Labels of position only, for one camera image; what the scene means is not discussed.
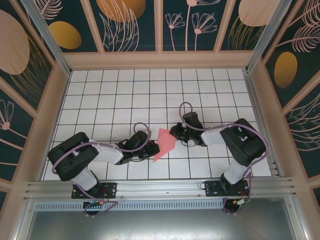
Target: black mounting plate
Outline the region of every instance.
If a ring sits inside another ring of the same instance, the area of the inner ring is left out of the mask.
[[[246,186],[248,186],[248,182],[246,180],[241,180],[231,186],[230,193],[226,193],[225,190],[221,187],[219,180],[204,182],[204,190],[207,197],[241,196],[241,191],[239,191],[238,188],[241,188],[241,190],[246,195],[248,195],[249,188],[247,187],[246,189]]]
[[[72,185],[72,199],[90,199],[86,195],[82,193],[82,191],[77,187],[77,185]],[[102,182],[101,183],[101,190],[99,193],[94,196],[96,199],[115,199],[117,193],[117,183],[116,182]]]

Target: white tile grid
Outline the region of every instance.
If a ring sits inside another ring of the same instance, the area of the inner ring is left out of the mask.
[[[139,69],[73,71],[53,147],[78,132],[105,143],[116,143],[133,135],[133,125],[148,123],[152,140],[160,128],[180,122],[178,108],[190,102],[204,127],[245,118],[258,129],[241,69]],[[137,130],[144,131],[143,126]],[[99,178],[188,179],[219,178],[232,155],[227,146],[186,147],[176,142],[157,162],[150,160],[113,165],[92,162],[88,168]],[[46,164],[44,180],[55,180]],[[270,176],[268,164],[252,168],[253,176]]]

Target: pink paper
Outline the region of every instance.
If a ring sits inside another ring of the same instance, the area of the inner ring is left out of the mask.
[[[176,138],[170,134],[168,129],[159,129],[158,141],[156,142],[159,145],[160,152],[154,156],[153,162],[162,158],[168,152],[176,146]]]

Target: perforated metal strip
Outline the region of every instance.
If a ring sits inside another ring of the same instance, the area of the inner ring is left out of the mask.
[[[76,212],[83,211],[84,202],[38,202],[35,212]],[[111,204],[104,204],[88,209],[96,211],[107,209]],[[222,199],[204,200],[160,200],[160,201],[120,201],[112,211],[136,210],[194,210],[194,209],[222,209]]]

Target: metal floor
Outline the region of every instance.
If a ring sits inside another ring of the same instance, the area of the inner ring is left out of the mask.
[[[252,199],[238,215],[221,209],[36,212],[28,240],[294,240],[283,199]]]
[[[72,72],[51,147],[78,132],[99,142],[120,142],[133,135],[137,122],[148,124],[151,139],[157,140],[160,128],[180,122],[178,107],[183,101],[193,105],[205,127],[245,118],[258,130],[241,69],[77,70]],[[88,169],[101,180],[219,178],[231,161],[224,143],[185,147],[177,141],[175,149],[156,162],[93,161]],[[42,180],[59,179],[51,168],[47,161]],[[271,176],[267,159],[252,167],[252,175]]]

